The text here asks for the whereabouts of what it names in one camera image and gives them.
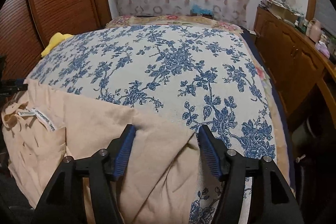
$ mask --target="metal screw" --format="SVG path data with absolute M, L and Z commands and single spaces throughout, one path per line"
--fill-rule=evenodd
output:
M 272 158 L 270 157 L 270 156 L 263 156 L 263 158 L 262 158 L 264 161 L 266 161 L 266 162 L 270 162 L 270 161 L 272 161 Z
M 235 156 L 237 154 L 237 151 L 234 149 L 229 149 L 226 153 L 230 156 Z
M 106 149 L 101 149 L 101 150 L 99 150 L 99 155 L 100 155 L 100 156 L 105 156 L 107 153 L 108 153 L 108 152 L 107 152 Z
M 63 158 L 64 162 L 70 162 L 71 160 L 72 160 L 71 156 L 66 156 L 66 157 Z

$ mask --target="blue floral bed sheet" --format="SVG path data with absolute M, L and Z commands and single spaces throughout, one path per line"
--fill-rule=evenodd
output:
M 197 130 L 209 126 L 246 157 L 276 146 L 267 100 L 243 41 L 216 29 L 115 27 L 76 35 L 42 59 L 29 78 L 69 93 L 136 107 Z M 240 223 L 248 218 L 246 179 Z M 189 223 L 210 223 L 223 185 L 200 159 Z

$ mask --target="beige cloth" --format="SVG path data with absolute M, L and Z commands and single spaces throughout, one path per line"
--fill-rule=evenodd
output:
M 131 123 L 137 132 L 118 204 L 125 223 L 188 223 L 200 155 L 194 131 L 134 108 L 26 82 L 28 91 L 18 94 L 1 115 L 9 169 L 32 207 L 65 155 L 91 156 Z M 20 117 L 17 112 L 26 107 L 47 116 L 55 131 L 36 116 Z M 84 188 L 88 190 L 87 181 Z

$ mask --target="clothing label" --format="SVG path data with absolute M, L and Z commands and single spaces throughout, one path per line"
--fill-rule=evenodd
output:
M 36 114 L 36 116 L 49 128 L 51 131 L 57 130 L 53 122 L 42 112 L 37 110 L 36 108 L 31 109 L 32 112 Z
M 33 111 L 21 111 L 21 112 L 18 112 L 18 115 L 20 117 L 28 117 L 28 116 L 35 116 L 36 113 Z

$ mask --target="mattress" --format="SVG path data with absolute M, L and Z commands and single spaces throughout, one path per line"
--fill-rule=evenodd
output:
M 232 24 L 199 17 L 120 17 L 55 47 L 29 78 L 155 113 L 197 131 L 207 124 L 247 157 L 269 155 L 290 184 L 286 137 L 264 68 Z M 240 223 L 251 198 L 246 179 Z M 223 184 L 199 162 L 190 223 L 210 223 Z

